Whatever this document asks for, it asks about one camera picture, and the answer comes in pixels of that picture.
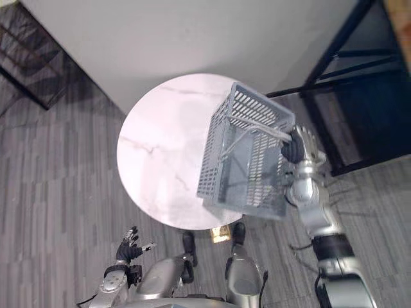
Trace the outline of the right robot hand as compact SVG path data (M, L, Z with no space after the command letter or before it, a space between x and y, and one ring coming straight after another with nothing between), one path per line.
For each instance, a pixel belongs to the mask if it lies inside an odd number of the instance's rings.
M309 161L319 166L326 162L326 154L319 150L315 136L307 128L295 125L290 133L292 140L284 142L281 154L292 164Z

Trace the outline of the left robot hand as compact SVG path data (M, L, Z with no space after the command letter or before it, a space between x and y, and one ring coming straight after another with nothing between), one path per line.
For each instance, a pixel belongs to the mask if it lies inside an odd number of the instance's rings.
M137 246L136 241L138 238L138 229L136 226L133 226L126 231L116 252L116 262L130 264L132 260L153 250L157 246L157 243L148 243L143 246Z

